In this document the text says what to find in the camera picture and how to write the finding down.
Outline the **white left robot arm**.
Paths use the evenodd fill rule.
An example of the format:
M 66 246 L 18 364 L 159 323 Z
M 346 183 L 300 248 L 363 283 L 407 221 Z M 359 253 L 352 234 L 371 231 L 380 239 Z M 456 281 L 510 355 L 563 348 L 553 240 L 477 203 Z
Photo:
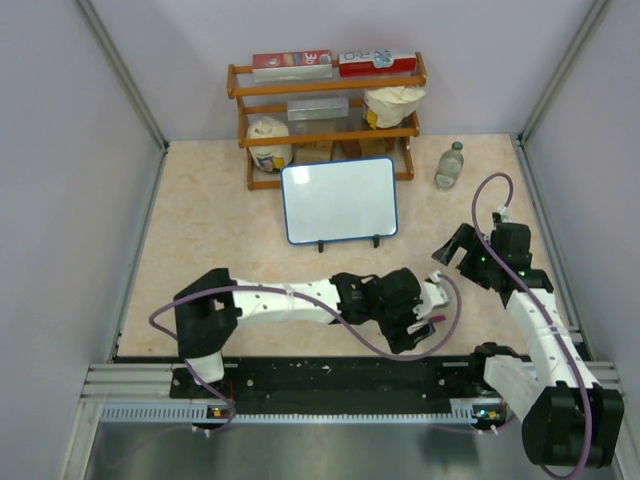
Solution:
M 393 354 L 412 350 L 435 328 L 409 328 L 450 299 L 438 278 L 419 280 L 409 269 L 385 276 L 338 273 L 328 279 L 297 284 L 257 284 L 213 269 L 183 290 L 175 300 L 205 290 L 237 285 L 235 291 L 193 299 L 174 308 L 179 357 L 192 363 L 192 384 L 205 396 L 226 387 L 220 351 L 234 330 L 259 323 L 312 321 L 336 324 L 339 314 L 350 325 L 378 324 Z

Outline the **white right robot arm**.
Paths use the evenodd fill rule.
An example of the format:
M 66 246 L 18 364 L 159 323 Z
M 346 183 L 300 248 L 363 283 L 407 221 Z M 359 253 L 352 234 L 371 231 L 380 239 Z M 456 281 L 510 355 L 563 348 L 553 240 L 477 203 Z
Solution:
M 624 402 L 591 373 L 574 346 L 556 304 L 547 273 L 532 268 L 531 231 L 492 215 L 488 236 L 461 224 L 432 257 L 448 265 L 465 254 L 460 274 L 484 289 L 494 290 L 521 329 L 529 372 L 510 348 L 485 343 L 473 353 L 475 364 L 466 380 L 476 394 L 498 392 L 521 422 L 528 459 L 539 466 L 602 468 L 611 464 L 624 415 Z

